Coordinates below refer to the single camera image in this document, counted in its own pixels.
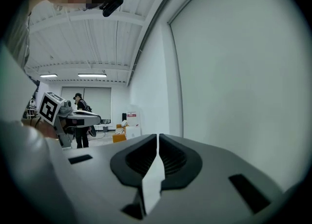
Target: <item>floor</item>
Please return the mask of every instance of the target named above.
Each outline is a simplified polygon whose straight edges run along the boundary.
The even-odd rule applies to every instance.
[[[88,135],[89,147],[112,144],[114,134],[115,134],[114,131],[109,131],[107,133],[97,132],[96,137],[92,137],[92,136]],[[72,148],[77,149],[77,142],[75,139],[72,142]]]

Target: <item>white box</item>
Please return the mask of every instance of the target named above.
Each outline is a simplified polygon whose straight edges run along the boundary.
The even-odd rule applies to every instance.
[[[126,127],[126,138],[127,140],[135,137],[141,136],[141,128],[140,127],[132,127],[127,126]]]

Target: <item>gray plastic surface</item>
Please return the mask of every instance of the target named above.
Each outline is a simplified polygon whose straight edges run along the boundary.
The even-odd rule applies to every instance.
[[[168,136],[196,150],[203,160],[200,174],[182,190],[167,190],[142,221],[120,210],[133,202],[136,189],[122,185],[109,162],[117,152],[146,136],[125,142],[63,151],[59,143],[32,128],[0,124],[1,152],[19,190],[55,223],[253,223],[253,215],[228,177],[243,174],[269,200],[282,202],[278,186],[235,154],[217,147]],[[89,154],[92,159],[71,165],[68,158]]]
[[[274,202],[272,202],[264,210],[260,211],[258,214],[238,222],[237,224],[262,224],[266,223],[274,214],[281,210],[281,208],[287,203],[287,201],[295,193],[297,186],[293,186],[288,189],[281,197],[278,197]]]

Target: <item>person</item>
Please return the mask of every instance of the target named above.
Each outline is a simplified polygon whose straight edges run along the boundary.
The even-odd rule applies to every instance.
[[[25,108],[25,110],[24,110],[24,113],[23,113],[23,119],[27,119],[28,118],[28,109],[27,109],[27,107]]]
[[[36,102],[35,102],[34,98],[32,97],[31,101],[30,101],[30,109],[35,109],[36,107],[37,107]]]
[[[82,95],[80,93],[76,93],[75,95],[75,101],[77,104],[77,109],[79,111],[87,111],[87,103],[82,99]],[[83,141],[83,147],[87,148],[89,147],[89,140],[88,140],[88,131],[89,127],[84,128],[76,128],[76,142],[77,142],[77,149],[82,148],[81,139]]]
[[[3,36],[4,45],[7,47],[17,64],[24,69],[29,57],[29,18],[33,8],[44,0],[24,0],[19,7],[11,24]],[[48,0],[55,5],[70,8],[86,8],[87,4],[101,4],[99,0]],[[36,127],[45,137],[57,139],[53,126],[39,118],[22,120],[23,125]]]

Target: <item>black rubber pad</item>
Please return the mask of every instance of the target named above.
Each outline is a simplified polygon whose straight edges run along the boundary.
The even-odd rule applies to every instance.
[[[122,184],[139,188],[156,152],[157,136],[153,134],[116,153],[110,162],[111,170]]]
[[[164,164],[166,179],[161,190],[187,187],[200,173],[202,159],[199,154],[170,137],[159,135],[159,156]]]
[[[73,157],[73,158],[68,158],[68,161],[70,162],[70,164],[77,164],[77,163],[81,163],[87,160],[92,159],[92,156],[90,155],[84,155],[84,156],[78,156],[78,157]]]
[[[245,176],[234,175],[229,177],[229,180],[254,214],[270,204],[270,201]]]

